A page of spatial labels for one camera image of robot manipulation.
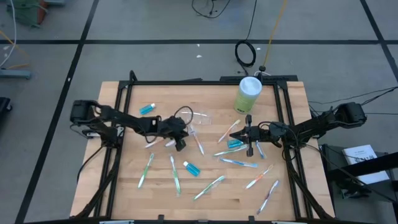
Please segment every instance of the black metal frame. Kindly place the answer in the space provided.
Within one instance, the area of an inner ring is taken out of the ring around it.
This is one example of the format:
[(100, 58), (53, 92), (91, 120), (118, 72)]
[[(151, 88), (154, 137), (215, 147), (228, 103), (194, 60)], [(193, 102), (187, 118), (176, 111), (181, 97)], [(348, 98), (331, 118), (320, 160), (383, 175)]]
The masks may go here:
[[(129, 103), (130, 103), (130, 99), (131, 99), (133, 85), (239, 85), (239, 82), (242, 78), (244, 78), (244, 77), (221, 77), (220, 80), (222, 80), (222, 81), (199, 81), (199, 80), (197, 80), (197, 81), (196, 80), (194, 80), (194, 81), (193, 80), (187, 80), (187, 81), (137, 81), (137, 78), (135, 77), (134, 73), (130, 72), (130, 80), (129, 81), (120, 81), (119, 82), (118, 93), (116, 95), (115, 108), (119, 109), (121, 100), (122, 100), (121, 96), (122, 96), (123, 90), (127, 87), (127, 95), (126, 95), (126, 101), (124, 104), (124, 112), (128, 113), (128, 108), (129, 108)], [(293, 111), (292, 111), (292, 107), (290, 104), (290, 97), (289, 97), (289, 92), (288, 92), (288, 88), (287, 88), (287, 81), (297, 81), (297, 76), (288, 75), (288, 76), (264, 77), (262, 84), (266, 85), (266, 86), (272, 86), (274, 89), (275, 103), (276, 103), (276, 107), (277, 107), (278, 119), (280, 122), (284, 122), (282, 104), (280, 102), (280, 95), (279, 95), (279, 89), (282, 90), (282, 92), (284, 94), (289, 123), (294, 124)], [(115, 157), (120, 157), (120, 155), (121, 155), (121, 151), (123, 148), (123, 137), (124, 137), (124, 135), (119, 137), (121, 147), (116, 149)], [(112, 151), (112, 149), (110, 149), (110, 148), (107, 148), (107, 150), (106, 150), (106, 155), (105, 155), (104, 164), (103, 164), (103, 170), (101, 172), (100, 184), (102, 184), (104, 182), (106, 174), (108, 173), (109, 163), (111, 161), (111, 151)], [(295, 153), (297, 156), (297, 170), (300, 174), (300, 178), (305, 183), (305, 174), (304, 174), (300, 151), (298, 150)], [(291, 157), (290, 157), (289, 150), (285, 150), (285, 158), (287, 161), (290, 161)], [(116, 175), (111, 182), (111, 187), (109, 190), (109, 199), (108, 199), (108, 204), (106, 207), (106, 214), (105, 214), (105, 216), (109, 217), (109, 218), (112, 215), (114, 195), (116, 193), (116, 181), (118, 178), (119, 164), (117, 164), (116, 167), (117, 167)], [(293, 181), (293, 179), (290, 176), (289, 176), (289, 184), (290, 184), (290, 192), (292, 194), (294, 215), (297, 220), (302, 217), (300, 214), (299, 199), (297, 196), (295, 182)], [(305, 203), (305, 211), (307, 214), (307, 218), (313, 218), (312, 209), (311, 209), (309, 202), (307, 201), (306, 198), (303, 198), (303, 199), (304, 199), (304, 203)], [(102, 200), (100, 200), (95, 207), (94, 217), (100, 216), (101, 206), (102, 206)]]

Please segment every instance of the white cable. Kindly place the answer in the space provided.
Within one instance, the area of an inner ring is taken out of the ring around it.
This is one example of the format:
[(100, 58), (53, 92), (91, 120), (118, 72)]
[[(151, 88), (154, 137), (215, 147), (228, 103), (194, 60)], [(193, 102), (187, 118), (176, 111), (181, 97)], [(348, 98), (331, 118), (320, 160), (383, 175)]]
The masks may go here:
[(14, 20), (14, 45), (12, 46), (12, 49), (10, 50), (10, 53), (8, 54), (6, 59), (4, 59), (4, 61), (0, 64), (0, 68), (8, 61), (12, 52), (14, 51), (15, 45), (17, 45), (17, 23), (15, 19), (15, 8), (14, 8), (14, 2), (12, 0), (10, 0), (10, 2), (12, 7), (12, 19)]
[(256, 76), (258, 73), (262, 73), (262, 74), (265, 74), (265, 75), (268, 75), (268, 76), (272, 76), (271, 74), (268, 74), (268, 73), (266, 73), (266, 72), (260, 72), (260, 71), (256, 71), (256, 72), (254, 73), (254, 76)]

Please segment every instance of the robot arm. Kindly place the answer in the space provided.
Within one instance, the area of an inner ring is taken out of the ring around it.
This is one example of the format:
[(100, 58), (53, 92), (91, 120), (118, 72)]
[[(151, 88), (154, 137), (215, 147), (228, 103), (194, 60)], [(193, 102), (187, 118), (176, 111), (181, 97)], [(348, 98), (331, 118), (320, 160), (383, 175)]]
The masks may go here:
[[(322, 136), (327, 131), (338, 127), (356, 128), (362, 126), (366, 119), (362, 106), (357, 103), (339, 105), (333, 110), (323, 112), (320, 116), (297, 125), (263, 121), (258, 126), (251, 126), (251, 115), (247, 115), (246, 127), (229, 136), (248, 144), (248, 156), (252, 156), (252, 142), (271, 142), (277, 147), (282, 147), (278, 141), (280, 138), (285, 138), (286, 144), (292, 146), (298, 144), (300, 147), (306, 144), (312, 136)], [(263, 125), (268, 125), (269, 129), (262, 129)]]
[(92, 100), (76, 100), (73, 102), (70, 121), (77, 126), (87, 126), (82, 133), (98, 133), (103, 144), (114, 146), (118, 142), (118, 130), (104, 124), (113, 121), (116, 124), (133, 129), (142, 136), (156, 136), (174, 139), (177, 151), (185, 147), (184, 137), (188, 136), (184, 120), (171, 116), (162, 121), (160, 116), (137, 118), (113, 109), (110, 106), (100, 105)]

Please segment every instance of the black bracket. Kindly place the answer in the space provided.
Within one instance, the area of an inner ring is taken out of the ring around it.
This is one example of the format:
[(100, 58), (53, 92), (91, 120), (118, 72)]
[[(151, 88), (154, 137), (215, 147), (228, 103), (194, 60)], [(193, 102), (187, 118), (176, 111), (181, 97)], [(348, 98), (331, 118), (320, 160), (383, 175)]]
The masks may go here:
[(285, 80), (276, 81), (276, 85), (287, 91), (287, 82)]
[(126, 81), (119, 81), (119, 89), (123, 89), (128, 85), (133, 85), (134, 82), (138, 81), (136, 74), (134, 73), (133, 70), (130, 70), (130, 74), (129, 74), (129, 80)]
[(163, 224), (164, 222), (164, 215), (158, 215), (157, 216), (157, 223), (158, 224)]
[(249, 224), (256, 224), (256, 220), (254, 219), (254, 216), (252, 216), (252, 215), (249, 216)]

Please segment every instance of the black cable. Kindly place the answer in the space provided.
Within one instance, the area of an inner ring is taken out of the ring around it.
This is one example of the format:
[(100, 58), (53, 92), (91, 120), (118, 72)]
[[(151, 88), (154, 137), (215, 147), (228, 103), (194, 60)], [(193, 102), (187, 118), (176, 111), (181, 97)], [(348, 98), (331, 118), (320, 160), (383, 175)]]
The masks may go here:
[[(252, 16), (251, 16), (251, 22), (250, 22), (250, 28), (249, 28), (248, 36), (247, 36), (244, 40), (238, 41), (238, 43), (236, 43), (236, 45), (235, 45), (235, 57), (236, 57), (236, 60), (238, 61), (238, 63), (240, 64), (240, 66), (242, 67), (242, 69), (244, 70), (245, 76), (248, 76), (248, 75), (249, 75), (249, 73), (248, 73), (248, 71), (245, 69), (245, 67), (251, 68), (251, 67), (254, 65), (254, 63), (256, 62), (256, 58), (257, 58), (256, 50), (254, 49), (253, 45), (251, 45), (251, 44), (248, 42), (248, 38), (249, 38), (250, 32), (251, 32), (251, 27), (252, 27), (252, 25), (253, 25), (254, 15), (255, 15), (255, 13), (256, 13), (256, 6), (257, 6), (257, 0), (254, 2), (254, 8), (253, 8)], [(249, 47), (249, 49), (250, 49), (250, 51), (251, 51), (251, 53), (252, 53), (252, 55), (253, 55), (253, 59), (252, 59), (252, 61), (251, 61), (250, 63), (243, 62), (243, 61), (239, 58), (239, 55), (238, 55), (238, 47), (239, 47), (239, 45), (241, 45), (241, 44), (246, 44), (246, 45)]]
[(394, 91), (396, 88), (398, 88), (398, 86), (397, 86), (397, 87), (394, 87), (394, 88), (392, 88), (392, 89), (390, 89), (390, 90), (388, 90), (388, 91), (386, 91), (386, 92), (384, 92), (384, 93), (382, 93), (382, 94), (380, 94), (380, 95), (377, 95), (377, 96), (375, 96), (375, 97), (373, 97), (373, 98), (371, 98), (371, 99), (369, 99), (369, 100), (366, 100), (365, 102), (361, 103), (361, 106), (364, 106), (364, 105), (366, 105), (366, 104), (372, 102), (373, 100), (379, 98), (380, 96), (383, 96), (383, 95), (385, 95), (385, 94), (387, 94), (387, 93), (390, 93), (390, 92)]
[(86, 206), (83, 208), (83, 210), (79, 214), (77, 214), (71, 218), (88, 217), (90, 215), (91, 211), (94, 209), (98, 200), (104, 194), (104, 191), (106, 190), (109, 183), (117, 175), (116, 168), (119, 166), (119, 163), (120, 163), (120, 156), (116, 156), (114, 158), (114, 162), (113, 162), (111, 170), (108, 172), (107, 176), (105, 177), (104, 182), (98, 187), (98, 190), (95, 192), (94, 196), (91, 198), (91, 200), (86, 204)]
[(209, 12), (209, 15), (213, 15), (214, 1), (215, 1), (215, 0), (211, 0), (211, 10), (210, 10), (210, 12)]
[(309, 146), (310, 148), (317, 150), (317, 151), (321, 154), (321, 156), (322, 156), (328, 163), (334, 165), (338, 170), (342, 171), (344, 174), (346, 174), (346, 175), (347, 175), (348, 177), (350, 177), (351, 179), (353, 179), (353, 180), (355, 180), (355, 181), (358, 181), (359, 183), (363, 184), (363, 186), (364, 186), (365, 188), (367, 188), (368, 190), (373, 191), (374, 193), (378, 194), (379, 196), (381, 196), (381, 197), (387, 199), (388, 201), (390, 201), (390, 202), (392, 202), (392, 203), (395, 203), (395, 204), (398, 203), (396, 200), (394, 200), (394, 199), (392, 199), (392, 198), (390, 198), (390, 197), (388, 197), (388, 196), (385, 196), (384, 194), (378, 192), (377, 190), (374, 190), (373, 188), (369, 187), (368, 184), (365, 184), (363, 181), (361, 181), (361, 180), (359, 180), (358, 178), (354, 177), (354, 176), (351, 175), (349, 172), (347, 172), (347, 171), (345, 171), (344, 169), (338, 167), (338, 165), (336, 165), (335, 163), (333, 163), (332, 161), (330, 161), (328, 158), (326, 158), (326, 155), (324, 155), (323, 152), (322, 152), (321, 150), (319, 150), (318, 148), (316, 148), (316, 147), (314, 147), (314, 146), (311, 146), (311, 145), (309, 145), (309, 144), (306, 144), (306, 146)]
[(318, 112), (311, 105), (309, 105), (309, 106), (310, 106), (310, 111), (312, 110), (315, 114), (317, 114), (317, 116), (319, 116)]
[(97, 154), (100, 152), (100, 150), (101, 150), (102, 148), (104, 148), (104, 146), (101, 146), (99, 149), (97, 149), (97, 150), (96, 150), (96, 151), (83, 163), (83, 165), (81, 165), (79, 171), (77, 172), (76, 183), (79, 182), (80, 173), (81, 173), (81, 171), (83, 170), (83, 168), (86, 166), (86, 164), (87, 164), (92, 158), (95, 157), (95, 155), (97, 155)]
[[(278, 124), (275, 123), (275, 122), (261, 121), (261, 122), (258, 124), (258, 126), (259, 126), (259, 128), (263, 127), (264, 125), (266, 125), (266, 126), (269, 127), (269, 125), (268, 125), (267, 123), (273, 124), (273, 125), (277, 126), (278, 128), (281, 128), (281, 129), (288, 129), (288, 130), (293, 134), (294, 139), (296, 140), (296, 145), (293, 147), (293, 149), (294, 149), (294, 155), (293, 155), (292, 158), (290, 158), (290, 160), (289, 160), (288, 162), (293, 161), (293, 160), (296, 158), (296, 156), (297, 156), (297, 150), (299, 149), (299, 138), (297, 137), (297, 135), (294, 133), (294, 131), (293, 131), (292, 129), (289, 128), (288, 125), (280, 126), (280, 125), (278, 125)], [(286, 149), (287, 149), (287, 148), (284, 146), (284, 149), (282, 150), (282, 159), (283, 159), (284, 161), (286, 161), (286, 157), (284, 156), (284, 155), (285, 155)]]
[(71, 124), (71, 125), (69, 126), (69, 129), (71, 129), (72, 131), (78, 133), (80, 136), (83, 136), (85, 139), (88, 139), (87, 136), (85, 136), (85, 135), (82, 134), (81, 132), (79, 132), (79, 131), (77, 131), (77, 130), (75, 130), (75, 129), (72, 128), (72, 127), (75, 127), (75, 126), (77, 126), (77, 124)]
[(336, 102), (343, 101), (343, 100), (350, 100), (350, 99), (357, 98), (357, 97), (360, 97), (360, 96), (365, 96), (365, 95), (369, 95), (369, 94), (372, 94), (372, 93), (377, 93), (377, 92), (380, 92), (380, 91), (385, 91), (385, 90), (390, 90), (390, 89), (396, 89), (396, 88), (398, 88), (398, 86), (390, 87), (390, 88), (385, 88), (385, 89), (383, 89), (383, 90), (376, 90), (376, 91), (372, 91), (372, 92), (369, 92), (369, 93), (364, 93), (364, 94), (361, 94), (361, 95), (351, 96), (351, 97), (349, 97), (349, 98), (344, 98), (344, 99), (339, 99), (339, 100), (333, 100), (333, 101), (324, 102), (324, 103), (317, 102), (317, 101), (308, 101), (308, 102), (309, 102), (309, 103), (317, 103), (317, 104), (320, 104), (320, 105), (325, 105), (325, 104), (329, 104), (329, 103), (336, 103)]
[(189, 106), (182, 106), (182, 107), (180, 107), (180, 108), (174, 113), (174, 116), (177, 117), (177, 113), (180, 112), (180, 110), (182, 110), (182, 109), (184, 109), (184, 108), (188, 108), (188, 110), (190, 110), (190, 112), (191, 112), (191, 119), (189, 119), (189, 121), (185, 123), (185, 125), (188, 126), (188, 124), (190, 124), (190, 123), (192, 122), (192, 120), (193, 120), (193, 110), (192, 110), (191, 107), (189, 107)]
[[(206, 16), (206, 15), (203, 15), (202, 13), (198, 12), (198, 11), (195, 9), (195, 7), (193, 6), (193, 3), (195, 2), (195, 0), (192, 0), (191, 7), (192, 7), (192, 9), (193, 9), (197, 14), (199, 14), (199, 16), (203, 16), (203, 17), (208, 18), (208, 19), (216, 19), (217, 17), (219, 17), (219, 16), (224, 12), (224, 10), (226, 9), (226, 7), (228, 6), (228, 4), (229, 4), (230, 1), (231, 1), (231, 0), (228, 0), (228, 2), (225, 4), (223, 10), (221, 10), (221, 12), (220, 12), (217, 16)], [(211, 2), (213, 3), (213, 6), (211, 7), (211, 11), (210, 11), (210, 12), (213, 12), (214, 1), (211, 0)]]

